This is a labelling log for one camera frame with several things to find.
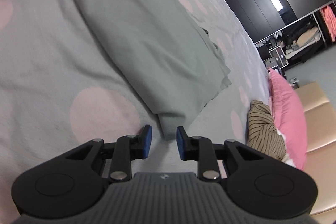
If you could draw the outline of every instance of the gray wall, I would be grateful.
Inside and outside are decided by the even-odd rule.
[[[286,76],[288,80],[297,77],[299,85],[317,81],[336,109],[336,45],[286,71]]]

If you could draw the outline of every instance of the pink clothing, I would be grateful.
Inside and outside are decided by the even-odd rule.
[[[330,36],[331,36],[331,40],[333,42],[335,42],[336,39],[336,17],[335,14],[333,12],[333,10],[331,9],[331,7],[328,5],[327,7],[322,8],[321,10],[321,14],[324,18],[324,21],[328,27]]]

